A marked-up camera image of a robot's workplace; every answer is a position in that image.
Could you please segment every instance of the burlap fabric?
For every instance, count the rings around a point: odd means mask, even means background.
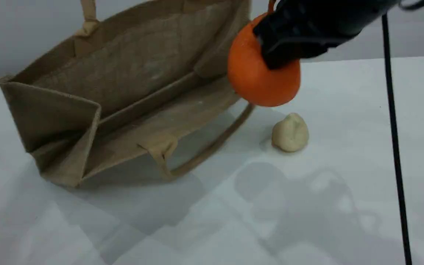
[[[239,98],[226,77],[227,54],[248,22],[249,0],[154,0],[103,22],[94,0],[81,3],[81,30],[0,79],[44,178],[74,187],[149,153],[173,180],[216,151],[251,113],[249,105],[197,156],[167,168],[179,138]]]

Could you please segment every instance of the orange sphere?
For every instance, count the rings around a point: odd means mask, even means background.
[[[275,107],[291,101],[300,88],[300,61],[269,70],[253,28],[266,14],[246,25],[234,39],[229,53],[228,76],[235,91],[247,101]]]

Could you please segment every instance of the handle attachment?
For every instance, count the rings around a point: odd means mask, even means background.
[[[74,35],[89,37],[99,26],[99,20],[96,18],[96,0],[81,0],[81,7],[84,16],[83,28]]]
[[[172,155],[173,151],[178,146],[177,139],[171,137],[169,141],[166,141],[166,143],[163,144],[150,146],[148,143],[143,143],[139,144],[139,146],[147,150],[150,156],[155,159],[156,163],[165,175],[165,180],[174,181],[175,179],[183,176],[185,173],[200,165],[203,161],[217,152],[230,138],[230,136],[232,136],[232,134],[234,134],[234,132],[237,131],[237,129],[239,129],[240,126],[243,125],[243,123],[248,119],[250,114],[253,112],[254,107],[255,106],[253,104],[249,103],[246,109],[234,121],[234,123],[229,128],[227,128],[214,142],[206,146],[189,161],[173,170],[168,168],[166,160]]]

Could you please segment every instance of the white table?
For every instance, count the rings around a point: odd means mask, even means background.
[[[424,57],[393,63],[412,252],[424,265]],[[0,92],[0,264],[403,264],[382,59],[303,64],[302,78],[294,101],[257,109],[181,180],[136,185],[158,174],[143,156],[77,191],[40,178]],[[184,139],[176,162],[243,106]],[[269,137],[289,112],[311,140],[285,155]]]

